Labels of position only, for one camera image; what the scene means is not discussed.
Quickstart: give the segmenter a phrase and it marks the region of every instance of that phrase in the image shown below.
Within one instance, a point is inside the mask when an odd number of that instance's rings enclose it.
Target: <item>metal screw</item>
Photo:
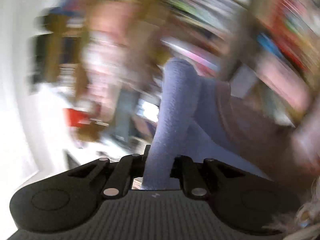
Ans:
[[[196,187],[196,188],[191,190],[191,193],[194,196],[204,196],[205,194],[207,194],[207,191],[204,188]]]
[[[104,193],[104,195],[106,195],[106,196],[116,196],[116,195],[119,194],[119,190],[116,189],[116,188],[111,187],[111,188],[105,189],[105,190],[103,191],[103,193]]]

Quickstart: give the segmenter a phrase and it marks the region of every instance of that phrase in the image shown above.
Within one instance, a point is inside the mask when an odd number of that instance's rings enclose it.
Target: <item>red object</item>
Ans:
[[[70,127],[81,127],[89,121],[89,115],[86,112],[65,108],[65,113]]]
[[[305,66],[301,60],[301,49],[297,45],[295,35],[290,33],[287,30],[287,27],[284,25],[284,3],[294,6],[292,0],[277,0],[276,8],[273,14],[273,24],[271,26],[272,37],[275,44],[281,50],[282,54],[286,55],[292,62],[294,62],[302,70],[305,69]]]

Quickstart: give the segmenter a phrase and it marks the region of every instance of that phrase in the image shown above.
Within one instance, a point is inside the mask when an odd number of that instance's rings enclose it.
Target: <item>white wall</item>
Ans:
[[[39,33],[34,19],[42,10],[40,0],[0,0],[0,239],[16,230],[9,201],[17,188],[66,170],[51,132],[57,115],[46,114],[48,98],[31,95],[27,80],[32,69],[29,39]]]

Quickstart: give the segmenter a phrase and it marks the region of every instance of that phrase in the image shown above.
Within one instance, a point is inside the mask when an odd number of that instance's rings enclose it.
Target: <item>ribbed surface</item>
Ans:
[[[18,230],[9,240],[278,240],[251,236],[223,224],[203,201],[182,191],[131,190],[119,200],[106,200],[83,225],[56,234]]]

